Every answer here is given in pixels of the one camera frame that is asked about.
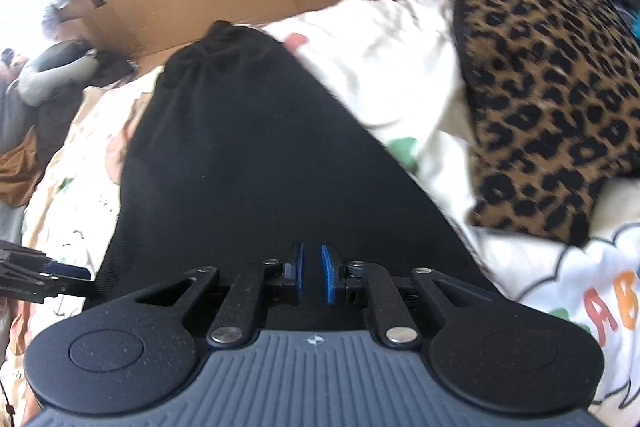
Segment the silver rivet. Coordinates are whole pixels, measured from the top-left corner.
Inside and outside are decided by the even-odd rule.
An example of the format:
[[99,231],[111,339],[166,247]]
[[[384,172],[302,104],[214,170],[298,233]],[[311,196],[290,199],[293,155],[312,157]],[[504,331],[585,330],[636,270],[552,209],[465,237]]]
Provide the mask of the silver rivet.
[[395,344],[407,344],[418,338],[418,332],[407,326],[396,326],[386,330],[386,337]]
[[242,339],[242,330],[235,326],[222,326],[211,331],[211,340],[219,344],[231,344]]

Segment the leopard print fabric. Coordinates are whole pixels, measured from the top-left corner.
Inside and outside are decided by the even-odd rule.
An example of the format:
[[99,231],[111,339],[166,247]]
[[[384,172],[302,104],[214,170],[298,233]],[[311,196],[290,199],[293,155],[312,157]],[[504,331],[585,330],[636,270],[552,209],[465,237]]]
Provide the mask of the leopard print fabric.
[[478,140],[470,221],[580,245],[603,182],[640,165],[640,50],[604,0],[460,0]]

